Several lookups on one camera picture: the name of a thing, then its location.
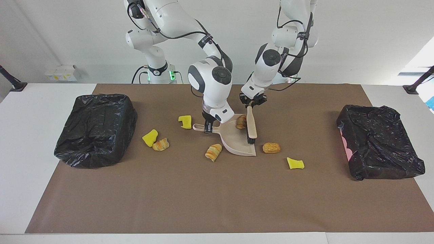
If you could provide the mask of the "beige brush with black bristles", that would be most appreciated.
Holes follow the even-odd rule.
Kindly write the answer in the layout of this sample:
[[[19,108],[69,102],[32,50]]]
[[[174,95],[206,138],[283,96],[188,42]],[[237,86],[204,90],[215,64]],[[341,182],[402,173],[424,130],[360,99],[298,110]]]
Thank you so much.
[[[246,124],[248,129],[248,143],[254,145],[257,139],[256,122],[254,118],[253,108],[251,105],[247,107]]]

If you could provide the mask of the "beige plastic dustpan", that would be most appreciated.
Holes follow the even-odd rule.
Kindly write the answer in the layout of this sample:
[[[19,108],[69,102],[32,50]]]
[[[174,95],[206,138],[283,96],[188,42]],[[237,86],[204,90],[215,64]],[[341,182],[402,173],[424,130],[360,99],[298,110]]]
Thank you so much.
[[[223,146],[230,153],[238,156],[255,157],[255,145],[248,143],[248,129],[237,129],[236,120],[241,114],[235,114],[229,121],[213,126],[214,134],[218,134],[221,138]]]

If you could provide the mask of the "brown toy bread roll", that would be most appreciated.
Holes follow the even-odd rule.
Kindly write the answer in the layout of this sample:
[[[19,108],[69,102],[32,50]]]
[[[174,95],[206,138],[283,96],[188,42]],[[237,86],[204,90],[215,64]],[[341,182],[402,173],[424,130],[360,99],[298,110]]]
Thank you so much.
[[[265,154],[275,154],[281,151],[281,147],[278,143],[267,142],[262,146],[262,151]]]

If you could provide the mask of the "yellow foam chunk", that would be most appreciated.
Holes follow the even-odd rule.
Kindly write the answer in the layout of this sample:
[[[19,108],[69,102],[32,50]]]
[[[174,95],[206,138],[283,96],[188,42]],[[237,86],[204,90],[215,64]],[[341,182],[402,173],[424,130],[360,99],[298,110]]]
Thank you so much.
[[[158,137],[158,131],[156,129],[151,130],[149,133],[142,136],[143,142],[150,148],[153,147]]]

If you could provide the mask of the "yellow green sponge piece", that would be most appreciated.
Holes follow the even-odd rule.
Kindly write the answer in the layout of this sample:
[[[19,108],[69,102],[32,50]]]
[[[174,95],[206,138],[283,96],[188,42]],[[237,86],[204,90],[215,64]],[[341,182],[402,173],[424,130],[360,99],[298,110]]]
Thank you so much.
[[[305,164],[302,160],[295,160],[292,158],[287,157],[287,164],[289,166],[289,169],[304,169]]]

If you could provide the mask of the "pink plastic bin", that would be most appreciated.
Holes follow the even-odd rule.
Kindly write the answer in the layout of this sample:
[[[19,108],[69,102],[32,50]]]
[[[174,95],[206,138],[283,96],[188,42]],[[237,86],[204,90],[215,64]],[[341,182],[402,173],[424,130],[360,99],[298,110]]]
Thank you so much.
[[[343,142],[343,146],[344,146],[344,149],[345,149],[345,152],[346,152],[346,158],[347,158],[347,160],[349,162],[350,159],[351,159],[351,157],[353,156],[353,151],[350,148],[348,148],[347,141],[346,141],[345,137],[343,136],[343,132],[342,132],[341,129],[339,129],[339,132],[340,132],[341,140]]]

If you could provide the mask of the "black plastic trash bag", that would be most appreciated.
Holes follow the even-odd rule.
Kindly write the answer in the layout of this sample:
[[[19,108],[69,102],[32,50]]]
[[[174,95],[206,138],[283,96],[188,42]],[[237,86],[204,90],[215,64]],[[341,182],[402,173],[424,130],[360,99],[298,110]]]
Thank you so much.
[[[400,119],[388,106],[345,105],[336,120],[353,155],[351,176],[364,179],[409,179],[425,174]]]
[[[137,117],[132,101],[124,94],[78,96],[53,154],[73,168],[115,165],[132,140]]]

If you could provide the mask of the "brown paper table mat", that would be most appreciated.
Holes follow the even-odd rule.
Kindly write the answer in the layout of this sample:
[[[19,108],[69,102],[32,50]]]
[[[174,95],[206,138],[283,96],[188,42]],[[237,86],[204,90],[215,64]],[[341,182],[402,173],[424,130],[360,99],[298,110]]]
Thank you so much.
[[[356,181],[336,119],[347,104],[369,106],[360,85],[296,84],[254,108],[256,157],[222,151],[202,123],[188,85],[99,84],[127,95],[138,113],[121,162],[77,169],[59,162],[26,233],[434,232],[434,212],[415,179]],[[169,148],[142,136],[158,131]],[[265,154],[262,146],[281,151]],[[289,169],[287,157],[304,169]]]

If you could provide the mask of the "white wall socket box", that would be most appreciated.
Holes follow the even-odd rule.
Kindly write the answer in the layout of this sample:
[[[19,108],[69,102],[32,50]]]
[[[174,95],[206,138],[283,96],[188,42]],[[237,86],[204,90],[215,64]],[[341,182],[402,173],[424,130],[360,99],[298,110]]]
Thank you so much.
[[[50,81],[75,82],[80,78],[80,74],[75,65],[59,65],[45,71],[45,77]]]

